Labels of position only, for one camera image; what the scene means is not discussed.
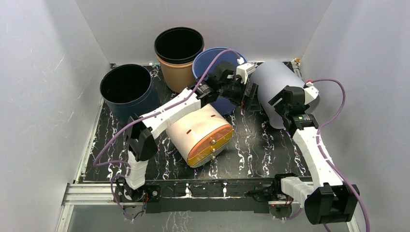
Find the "large grey container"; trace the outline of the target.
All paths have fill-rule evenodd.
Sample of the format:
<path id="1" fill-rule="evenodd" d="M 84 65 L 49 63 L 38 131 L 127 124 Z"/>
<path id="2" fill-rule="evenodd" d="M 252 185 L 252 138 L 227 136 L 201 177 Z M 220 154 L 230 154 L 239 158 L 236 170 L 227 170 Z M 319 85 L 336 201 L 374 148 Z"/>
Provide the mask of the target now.
<path id="1" fill-rule="evenodd" d="M 302 130 L 305 127 L 318 128 L 317 120 L 312 112 L 319 103 L 317 99 L 308 105 L 308 109 L 303 114 L 292 117 L 292 124 L 289 127 L 283 125 L 283 121 L 274 107 L 268 104 L 275 95 L 277 95 L 285 86 L 304 87 L 302 81 L 293 71 L 291 71 L 283 62 L 279 60 L 266 61 L 256 68 L 251 75 L 250 80 L 256 83 L 258 87 L 258 101 L 269 118 L 270 125 L 275 129 L 286 129 L 294 133 L 297 129 Z"/>

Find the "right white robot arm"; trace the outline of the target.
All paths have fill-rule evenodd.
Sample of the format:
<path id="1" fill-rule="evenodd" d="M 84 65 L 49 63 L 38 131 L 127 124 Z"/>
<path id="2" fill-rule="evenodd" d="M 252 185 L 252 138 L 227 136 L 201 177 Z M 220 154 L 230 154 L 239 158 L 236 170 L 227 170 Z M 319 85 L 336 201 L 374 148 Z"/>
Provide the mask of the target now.
<path id="1" fill-rule="evenodd" d="M 318 96 L 314 86 L 286 86 L 268 103 L 281 116 L 283 125 L 299 147 L 311 174 L 308 185 L 297 176 L 282 177 L 272 187 L 278 200 L 292 197 L 304 209 L 313 224 L 350 222 L 357 198 L 341 176 L 330 166 L 331 158 L 320 144 L 319 125 L 312 114 L 307 114 L 309 103 Z"/>

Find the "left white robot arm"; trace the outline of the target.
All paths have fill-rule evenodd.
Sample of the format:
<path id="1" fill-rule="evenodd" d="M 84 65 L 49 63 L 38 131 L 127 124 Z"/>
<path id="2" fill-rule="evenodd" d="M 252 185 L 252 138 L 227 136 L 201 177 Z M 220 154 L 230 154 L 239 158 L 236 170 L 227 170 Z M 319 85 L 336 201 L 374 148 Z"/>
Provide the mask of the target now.
<path id="1" fill-rule="evenodd" d="M 223 61 L 161 107 L 130 117 L 125 127 L 129 146 L 127 197 L 132 201 L 143 198 L 147 164 L 158 152 L 157 141 L 163 132 L 192 168 L 218 155 L 231 140 L 233 127 L 212 103 L 221 97 L 243 110 L 260 111 L 257 84 L 250 81 L 255 69 L 252 63 L 234 67 Z"/>

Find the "blue plastic bucket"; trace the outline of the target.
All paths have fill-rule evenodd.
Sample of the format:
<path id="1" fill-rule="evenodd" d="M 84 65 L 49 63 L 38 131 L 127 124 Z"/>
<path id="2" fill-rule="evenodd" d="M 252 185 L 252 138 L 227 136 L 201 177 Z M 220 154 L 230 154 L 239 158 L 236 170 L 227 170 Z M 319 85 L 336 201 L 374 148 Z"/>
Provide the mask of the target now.
<path id="1" fill-rule="evenodd" d="M 192 72 L 196 79 L 200 79 L 203 73 L 208 68 L 211 61 L 218 55 L 220 52 L 227 50 L 229 48 L 226 47 L 213 47 L 201 52 L 193 61 L 192 64 Z M 209 69 L 207 73 L 212 73 L 213 70 L 216 68 L 218 64 L 222 61 L 229 62 L 234 66 L 233 70 L 236 69 L 238 64 L 238 56 L 234 54 L 234 52 L 226 52 L 222 54 L 217 61 L 215 61 L 212 67 Z M 230 115 L 236 108 L 234 104 L 232 104 L 227 98 L 220 97 L 216 99 L 216 101 L 210 103 L 214 109 L 222 116 Z"/>

